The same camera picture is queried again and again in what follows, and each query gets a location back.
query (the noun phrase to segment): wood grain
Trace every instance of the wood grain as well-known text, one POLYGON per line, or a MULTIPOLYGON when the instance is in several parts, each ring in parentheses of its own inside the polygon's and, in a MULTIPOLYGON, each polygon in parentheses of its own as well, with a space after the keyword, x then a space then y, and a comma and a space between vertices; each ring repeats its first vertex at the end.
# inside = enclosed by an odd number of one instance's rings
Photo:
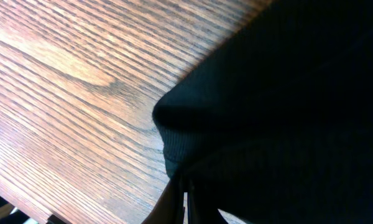
POLYGON ((140 223, 155 102, 268 2, 0 0, 0 194, 43 223, 140 223))

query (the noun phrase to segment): brown wooden tabletop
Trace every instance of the brown wooden tabletop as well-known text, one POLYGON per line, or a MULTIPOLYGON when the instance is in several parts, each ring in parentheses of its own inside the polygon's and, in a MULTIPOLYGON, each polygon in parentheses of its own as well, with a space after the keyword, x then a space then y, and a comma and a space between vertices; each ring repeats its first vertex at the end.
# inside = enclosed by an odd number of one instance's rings
POLYGON ((140 223, 155 102, 268 3, 0 0, 0 195, 40 223, 140 223))

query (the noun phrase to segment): wooden table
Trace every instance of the wooden table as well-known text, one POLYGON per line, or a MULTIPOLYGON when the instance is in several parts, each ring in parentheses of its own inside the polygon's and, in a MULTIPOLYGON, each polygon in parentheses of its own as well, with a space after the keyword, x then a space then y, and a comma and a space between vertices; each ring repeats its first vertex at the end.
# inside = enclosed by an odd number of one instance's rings
POLYGON ((155 102, 266 5, 0 0, 0 195, 41 223, 140 223, 168 181, 155 102))

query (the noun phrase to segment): wood surface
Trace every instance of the wood surface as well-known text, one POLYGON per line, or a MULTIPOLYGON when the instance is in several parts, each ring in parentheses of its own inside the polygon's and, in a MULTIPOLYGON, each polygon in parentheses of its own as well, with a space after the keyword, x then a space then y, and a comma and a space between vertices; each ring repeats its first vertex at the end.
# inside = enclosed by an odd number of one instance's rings
POLYGON ((168 181, 155 102, 267 5, 0 0, 0 195, 40 223, 140 223, 168 181))

